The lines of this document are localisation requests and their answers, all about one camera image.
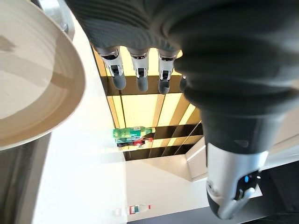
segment plastic bottle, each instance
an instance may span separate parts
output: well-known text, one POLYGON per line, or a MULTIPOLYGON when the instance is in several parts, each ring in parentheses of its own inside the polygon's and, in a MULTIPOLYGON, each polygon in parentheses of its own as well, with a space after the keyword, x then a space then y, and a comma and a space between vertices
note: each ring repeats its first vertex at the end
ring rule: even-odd
POLYGON ((149 209, 150 209, 150 205, 145 205, 145 204, 133 205, 133 206, 129 206, 128 214, 133 215, 136 213, 145 212, 149 209))
POLYGON ((126 127, 116 128, 113 130, 113 137, 115 139, 122 139, 122 142, 138 140, 141 137, 149 133, 154 133, 156 130, 154 127, 126 127))
POLYGON ((141 147, 147 142, 152 142, 153 138, 145 138, 142 137, 141 139, 135 140, 135 141, 129 141, 129 142, 118 142, 117 147, 124 147, 124 146, 139 146, 141 147))

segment white bowl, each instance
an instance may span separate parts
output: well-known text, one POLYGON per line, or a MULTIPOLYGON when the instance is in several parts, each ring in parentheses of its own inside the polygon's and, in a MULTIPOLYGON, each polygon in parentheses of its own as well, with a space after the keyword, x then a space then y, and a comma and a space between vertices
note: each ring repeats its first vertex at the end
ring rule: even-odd
POLYGON ((84 88, 84 69, 66 34, 32 3, 0 1, 0 150, 52 131, 84 88))

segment white surface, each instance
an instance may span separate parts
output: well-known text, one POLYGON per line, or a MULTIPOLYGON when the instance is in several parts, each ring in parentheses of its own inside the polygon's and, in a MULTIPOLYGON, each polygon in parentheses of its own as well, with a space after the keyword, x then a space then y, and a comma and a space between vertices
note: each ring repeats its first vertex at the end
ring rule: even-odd
POLYGON ((191 182, 185 155, 126 162, 128 205, 150 204, 128 221, 208 206, 206 182, 191 182))
POLYGON ((299 134, 276 144, 270 151, 263 169, 299 161, 299 134))
POLYGON ((86 90, 71 117, 53 131, 42 173, 33 224, 121 224, 125 166, 112 138, 113 120, 89 42, 74 21, 73 43, 86 73, 86 90))
POLYGON ((207 168, 205 137, 201 138, 194 146, 192 146, 192 148, 185 154, 185 156, 193 181, 198 181, 202 178, 206 178, 207 168))
POLYGON ((299 134, 299 107, 289 111, 277 133, 275 144, 299 134))

